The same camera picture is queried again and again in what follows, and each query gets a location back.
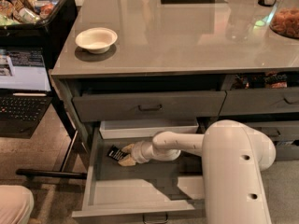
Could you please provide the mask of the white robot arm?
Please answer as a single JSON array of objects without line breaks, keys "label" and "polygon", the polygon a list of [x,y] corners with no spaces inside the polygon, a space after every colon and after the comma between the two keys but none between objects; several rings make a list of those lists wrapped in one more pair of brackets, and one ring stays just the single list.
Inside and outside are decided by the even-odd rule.
[{"label": "white robot arm", "polygon": [[261,171],[276,158],[272,140],[233,120],[220,120],[203,134],[161,132],[122,150],[121,166],[172,161],[182,151],[202,158],[208,224],[272,224]]}]

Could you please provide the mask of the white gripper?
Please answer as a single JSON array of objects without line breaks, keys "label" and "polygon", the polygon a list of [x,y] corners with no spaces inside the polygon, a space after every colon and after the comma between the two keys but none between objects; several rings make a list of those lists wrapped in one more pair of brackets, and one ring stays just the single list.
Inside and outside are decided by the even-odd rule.
[{"label": "white gripper", "polygon": [[136,163],[146,163],[154,158],[153,144],[149,141],[139,141],[129,144],[121,149],[122,152],[129,154],[118,161],[122,167],[135,166]]}]

